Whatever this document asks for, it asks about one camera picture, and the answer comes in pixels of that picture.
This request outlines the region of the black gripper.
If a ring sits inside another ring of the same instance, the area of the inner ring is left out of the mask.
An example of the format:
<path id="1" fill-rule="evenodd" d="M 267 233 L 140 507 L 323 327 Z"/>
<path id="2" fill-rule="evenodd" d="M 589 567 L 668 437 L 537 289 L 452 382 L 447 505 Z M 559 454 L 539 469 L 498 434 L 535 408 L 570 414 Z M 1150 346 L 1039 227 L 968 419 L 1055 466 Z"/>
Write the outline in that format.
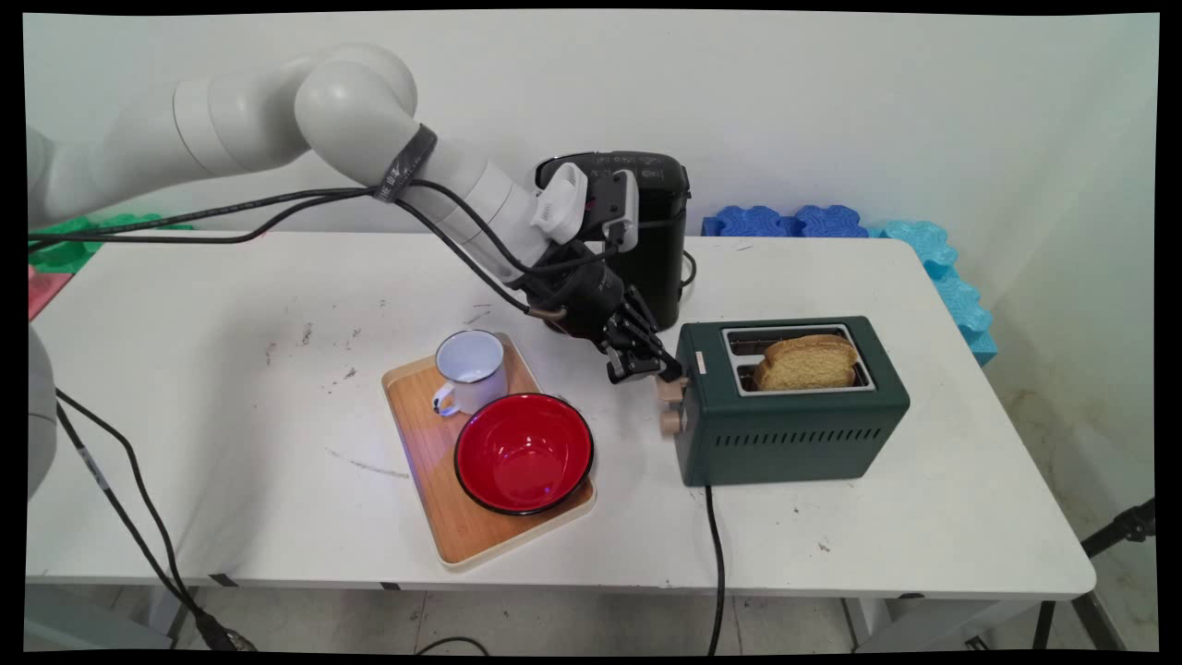
<path id="1" fill-rule="evenodd" d="M 684 369 L 661 341 L 645 299 L 608 265 L 612 254 L 596 254 L 579 240 L 550 243 L 532 266 L 532 309 L 548 325 L 580 338 L 608 356 L 612 384 L 656 374 L 680 382 Z"/>

